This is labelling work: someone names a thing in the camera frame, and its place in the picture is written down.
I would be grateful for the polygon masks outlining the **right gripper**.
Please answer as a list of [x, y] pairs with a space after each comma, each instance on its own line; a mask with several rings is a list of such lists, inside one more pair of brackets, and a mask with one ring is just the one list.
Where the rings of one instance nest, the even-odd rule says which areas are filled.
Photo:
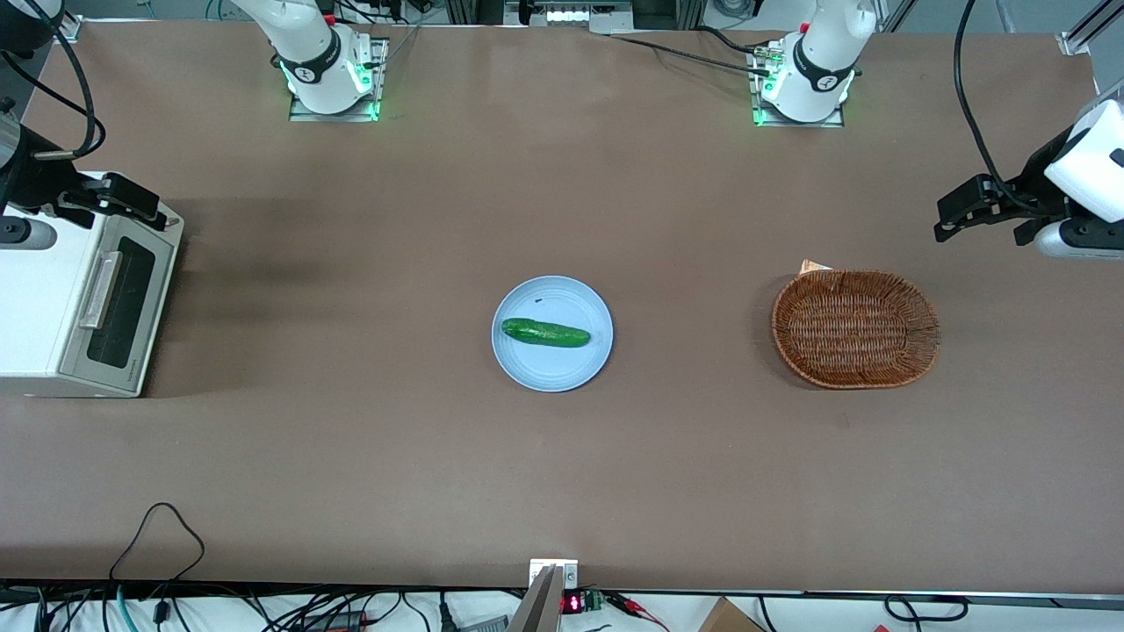
[[[42, 162], [31, 154], [15, 153], [1, 169], [3, 205], [24, 213], [46, 213], [84, 229], [96, 225], [96, 216], [123, 216], [156, 232], [167, 226], [166, 213], [158, 211], [160, 197], [120, 173], [90, 177], [84, 182], [69, 162]], [[82, 190], [93, 205], [60, 204], [60, 196]]]

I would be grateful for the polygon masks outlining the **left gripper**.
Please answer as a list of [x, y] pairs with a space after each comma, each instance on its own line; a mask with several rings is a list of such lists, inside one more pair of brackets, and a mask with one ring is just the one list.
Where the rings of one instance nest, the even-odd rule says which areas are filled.
[[[1016, 213], [1039, 217], [1063, 215], [1064, 204], [1079, 205], [1103, 222], [1123, 219], [1123, 112], [1121, 100], [1107, 97], [1088, 105], [1070, 127], [1032, 152], [1007, 186]], [[975, 226], [1010, 219], [1006, 196], [994, 177], [976, 175], [939, 200], [939, 243]]]

